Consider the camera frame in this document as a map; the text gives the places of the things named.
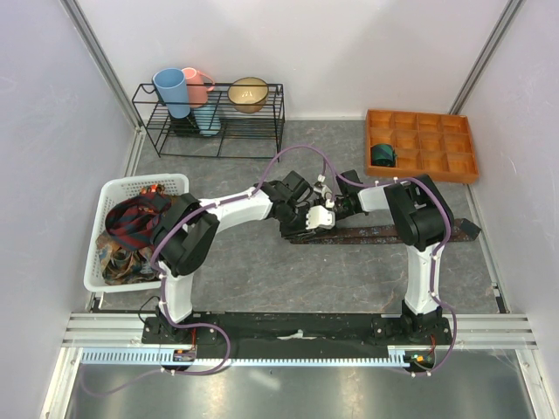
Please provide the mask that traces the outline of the brown floral tie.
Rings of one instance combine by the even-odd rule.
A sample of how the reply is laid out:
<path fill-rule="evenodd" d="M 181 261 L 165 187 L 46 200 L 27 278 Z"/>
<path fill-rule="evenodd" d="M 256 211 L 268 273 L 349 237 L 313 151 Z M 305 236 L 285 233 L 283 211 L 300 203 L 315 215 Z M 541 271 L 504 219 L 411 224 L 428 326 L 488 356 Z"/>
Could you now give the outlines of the brown floral tie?
<path fill-rule="evenodd" d="M 481 228 L 466 218 L 457 218 L 452 227 L 451 242 L 472 242 Z M 393 224 L 371 227 L 334 228 L 326 233 L 308 237 L 288 238 L 291 244 L 401 244 Z"/>

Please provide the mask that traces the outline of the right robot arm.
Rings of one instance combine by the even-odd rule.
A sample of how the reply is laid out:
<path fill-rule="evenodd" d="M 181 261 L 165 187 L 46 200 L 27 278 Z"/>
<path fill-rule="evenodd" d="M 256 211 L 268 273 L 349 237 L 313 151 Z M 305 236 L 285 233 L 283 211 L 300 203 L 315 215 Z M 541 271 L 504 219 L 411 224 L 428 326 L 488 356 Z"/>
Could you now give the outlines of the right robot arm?
<path fill-rule="evenodd" d="M 376 341 L 392 344 L 449 344 L 452 329 L 439 297 L 442 254 L 450 239 L 453 214 L 428 175 L 366 188 L 351 170 L 337 176 L 336 217 L 388 210 L 407 250 L 407 289 L 401 314 L 372 317 Z"/>

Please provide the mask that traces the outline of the green tie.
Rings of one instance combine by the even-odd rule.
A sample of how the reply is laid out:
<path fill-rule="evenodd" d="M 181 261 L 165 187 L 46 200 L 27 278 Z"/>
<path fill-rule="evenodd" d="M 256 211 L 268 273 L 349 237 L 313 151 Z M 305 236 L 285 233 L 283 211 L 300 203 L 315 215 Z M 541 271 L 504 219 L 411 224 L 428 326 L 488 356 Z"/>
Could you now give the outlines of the green tie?
<path fill-rule="evenodd" d="M 370 151 L 371 165 L 394 168 L 397 163 L 395 149 L 388 143 L 375 144 Z"/>

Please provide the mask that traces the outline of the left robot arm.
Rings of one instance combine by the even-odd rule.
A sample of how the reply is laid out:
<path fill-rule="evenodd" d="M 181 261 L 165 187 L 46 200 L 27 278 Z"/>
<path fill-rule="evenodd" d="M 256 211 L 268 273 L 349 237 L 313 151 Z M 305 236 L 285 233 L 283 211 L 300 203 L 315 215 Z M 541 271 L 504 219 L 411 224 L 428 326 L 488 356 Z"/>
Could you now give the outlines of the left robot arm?
<path fill-rule="evenodd" d="M 306 227 L 310 183 L 296 172 L 281 181 L 255 184 L 237 194 L 196 199 L 186 193 L 166 212 L 152 235 L 150 264 L 161 278 L 162 334 L 173 343 L 191 334 L 193 274 L 202 266 L 215 236 L 232 227 L 273 218 L 282 229 Z"/>

